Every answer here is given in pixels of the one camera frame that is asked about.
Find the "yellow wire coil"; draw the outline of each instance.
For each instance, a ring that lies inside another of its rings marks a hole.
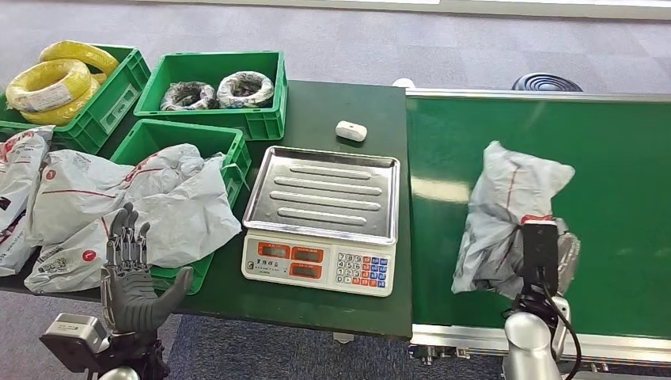
[[[100,84],[100,85],[102,85],[102,84],[104,83],[104,81],[107,80],[107,75],[106,75],[105,73],[91,74],[91,76],[92,76],[93,79],[95,79],[96,82],[98,82],[98,84]]]
[[[91,99],[91,97],[96,93],[96,91],[100,88],[100,84],[98,82],[89,77],[89,89],[86,90],[80,97],[75,99],[74,101],[71,101],[68,104],[65,104],[64,106],[56,109],[52,109],[50,111],[45,111],[45,112],[36,112],[36,113],[30,113],[30,112],[21,112],[21,115],[30,123],[33,124],[39,124],[39,125],[65,125],[72,120],[72,118],[77,115],[77,112],[79,112],[82,107],[86,104],[86,102]]]
[[[87,65],[96,67],[107,76],[119,65],[119,61],[105,50],[77,41],[56,42],[42,50],[42,54],[40,54],[40,62],[63,58],[79,59]]]
[[[76,59],[56,59],[27,69],[5,91],[7,103],[21,112],[59,108],[79,98],[91,81],[89,68]]]

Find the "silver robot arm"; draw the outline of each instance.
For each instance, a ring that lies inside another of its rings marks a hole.
[[[567,300],[556,295],[552,301],[571,322]],[[520,311],[506,319],[504,331],[508,339],[508,356],[503,360],[506,380],[562,379],[555,361],[561,358],[566,341],[567,327],[561,319],[552,334],[543,319]]]
[[[556,360],[563,354],[571,308],[557,292],[557,227],[551,221],[533,221],[522,226],[522,237],[525,285],[504,326],[508,356],[503,360],[503,374],[506,380],[561,380]],[[569,378],[580,366],[579,342],[574,340],[578,358]]]

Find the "stainless steel tray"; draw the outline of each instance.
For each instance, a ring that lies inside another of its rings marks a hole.
[[[271,146],[242,223],[247,228],[396,243],[395,158]]]

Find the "small white box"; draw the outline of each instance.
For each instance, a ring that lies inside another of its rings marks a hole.
[[[341,121],[335,126],[335,134],[349,140],[361,142],[366,139],[368,130],[362,125],[350,123],[349,121]]]

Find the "green storage crate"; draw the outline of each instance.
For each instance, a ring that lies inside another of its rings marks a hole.
[[[275,84],[268,108],[202,109],[161,111],[161,99],[170,83],[205,82],[219,87],[223,78],[237,71],[257,71]],[[284,136],[286,74],[281,51],[174,53],[164,55],[151,74],[135,115],[142,118],[179,121],[240,129],[247,140],[279,140]]]
[[[56,127],[51,144],[57,148],[98,153],[109,135],[140,97],[150,76],[145,59],[135,47],[99,44],[94,46],[114,56],[119,61],[119,66],[68,124]],[[6,109],[6,103],[5,92],[2,91],[0,139],[3,141],[18,132],[36,126],[27,122],[18,111]]]
[[[204,158],[222,152],[226,154],[223,166],[230,164],[237,166],[222,169],[229,203],[233,207],[241,188],[245,185],[245,177],[252,164],[242,132],[237,129],[142,119],[128,132],[110,160],[117,164],[136,165],[150,154],[182,143],[195,145]],[[200,290],[213,255],[213,253],[207,255],[191,264],[194,269],[193,284],[187,294],[194,295]],[[179,268],[152,267],[154,287],[159,290],[168,289],[178,271]]]

